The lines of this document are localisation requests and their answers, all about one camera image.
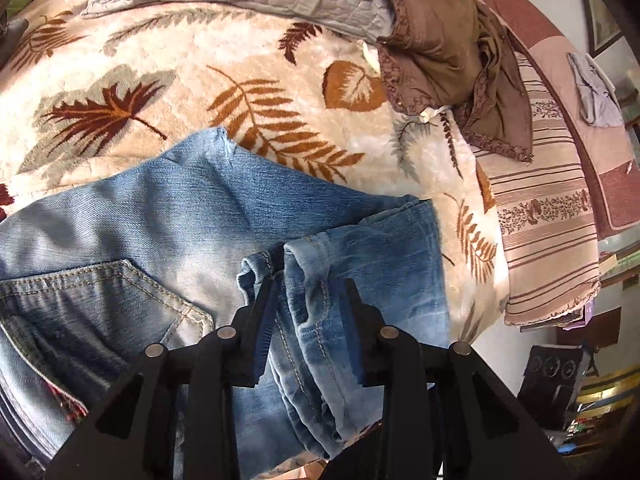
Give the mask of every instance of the brown garment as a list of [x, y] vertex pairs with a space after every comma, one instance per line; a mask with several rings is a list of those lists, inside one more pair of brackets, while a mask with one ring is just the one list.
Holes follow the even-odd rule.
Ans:
[[529, 162], [532, 126], [510, 38], [477, 0], [391, 0], [394, 30], [378, 45], [392, 107], [418, 115], [459, 105], [456, 120], [472, 145]]

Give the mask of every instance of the silver screw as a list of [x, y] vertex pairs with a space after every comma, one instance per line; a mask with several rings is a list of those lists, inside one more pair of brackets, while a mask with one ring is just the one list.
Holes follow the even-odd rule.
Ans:
[[469, 355], [471, 354], [471, 345], [464, 341], [456, 341], [453, 343], [453, 351], [458, 355]]
[[396, 337], [398, 337], [399, 332], [395, 326], [387, 325], [383, 326], [380, 329], [380, 335], [385, 339], [395, 339]]
[[221, 326], [218, 329], [218, 337], [220, 339], [233, 339], [236, 337], [236, 329], [231, 325]]
[[162, 352], [164, 352], [164, 346], [160, 343], [153, 343], [145, 348], [145, 354], [147, 357], [158, 357], [162, 355]]

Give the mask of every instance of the picture frame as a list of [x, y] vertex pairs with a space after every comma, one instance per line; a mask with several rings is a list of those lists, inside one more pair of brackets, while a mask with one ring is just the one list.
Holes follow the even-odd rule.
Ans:
[[589, 54], [602, 54], [623, 34], [612, 13], [602, 0], [582, 0], [589, 35]]

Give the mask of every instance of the jeans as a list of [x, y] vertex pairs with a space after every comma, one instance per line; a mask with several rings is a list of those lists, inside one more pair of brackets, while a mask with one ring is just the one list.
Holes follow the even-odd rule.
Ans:
[[146, 345], [195, 344], [271, 275], [267, 369], [234, 389], [242, 478], [303, 449], [335, 456], [382, 414], [382, 392], [351, 373], [342, 280], [386, 322], [447, 346], [441, 265], [430, 201], [318, 180], [210, 128], [0, 224], [0, 389], [51, 457]]

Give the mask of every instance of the blanket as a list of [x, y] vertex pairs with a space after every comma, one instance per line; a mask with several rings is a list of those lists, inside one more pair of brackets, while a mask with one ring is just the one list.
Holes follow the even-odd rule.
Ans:
[[495, 200], [450, 112], [429, 123], [393, 112], [362, 46], [318, 25], [208, 3], [84, 20], [86, 2], [35, 0], [21, 13], [30, 29], [0, 72], [2, 215], [222, 125], [317, 178], [431, 198], [451, 339], [473, 341], [500, 316]]

